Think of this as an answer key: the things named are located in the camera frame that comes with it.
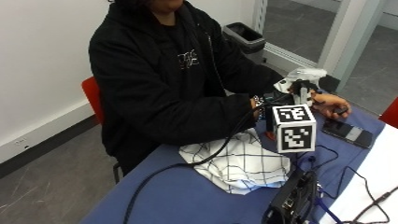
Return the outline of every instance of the white cloth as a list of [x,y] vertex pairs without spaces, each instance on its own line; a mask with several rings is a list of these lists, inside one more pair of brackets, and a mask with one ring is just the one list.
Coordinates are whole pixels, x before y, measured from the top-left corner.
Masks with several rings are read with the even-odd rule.
[[[221,148],[225,140],[179,148],[186,162],[206,159]],[[287,180],[290,170],[287,157],[261,147],[254,129],[238,133],[219,154],[206,163],[195,166],[219,188],[234,194],[246,194],[259,187],[278,188]]]

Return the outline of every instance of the gray trash bin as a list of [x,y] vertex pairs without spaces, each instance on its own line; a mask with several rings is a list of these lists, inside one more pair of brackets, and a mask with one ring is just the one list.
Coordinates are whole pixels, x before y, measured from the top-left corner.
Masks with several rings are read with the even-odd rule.
[[241,22],[223,26],[222,34],[235,42],[245,56],[254,62],[262,63],[265,39],[262,35]]

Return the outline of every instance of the white wall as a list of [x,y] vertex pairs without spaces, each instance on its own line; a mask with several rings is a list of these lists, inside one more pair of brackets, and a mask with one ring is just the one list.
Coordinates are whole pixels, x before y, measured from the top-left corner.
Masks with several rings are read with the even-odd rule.
[[[221,25],[250,13],[246,0],[190,2]],[[0,1],[0,163],[93,114],[80,85],[106,9],[105,0]]]
[[189,2],[203,10],[221,26],[241,21],[253,27],[255,0],[189,0]]

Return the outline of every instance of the wall baseboard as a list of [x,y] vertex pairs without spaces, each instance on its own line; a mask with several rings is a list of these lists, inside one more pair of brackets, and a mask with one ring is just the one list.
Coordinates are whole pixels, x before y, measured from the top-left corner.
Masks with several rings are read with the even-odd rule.
[[90,105],[84,99],[70,106],[65,112],[44,120],[36,127],[25,129],[10,140],[0,144],[0,164],[29,148],[46,141],[53,135],[66,130],[72,125],[93,115]]
[[78,134],[84,133],[86,130],[93,128],[98,124],[96,117],[92,115],[69,128],[62,130],[60,133],[56,133],[48,140],[41,142],[34,147],[30,147],[24,152],[13,156],[9,160],[0,163],[0,178],[10,174],[13,171],[20,169],[29,162],[34,161],[52,149],[58,147],[66,141],[69,141]]

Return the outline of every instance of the black device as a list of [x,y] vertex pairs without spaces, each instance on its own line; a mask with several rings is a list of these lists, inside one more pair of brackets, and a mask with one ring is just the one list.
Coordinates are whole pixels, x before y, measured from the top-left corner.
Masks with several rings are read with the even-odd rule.
[[370,148],[372,133],[335,119],[326,119],[322,132],[362,148]]
[[316,191],[315,173],[299,168],[289,176],[287,182],[263,213],[261,224],[302,224],[314,207]]

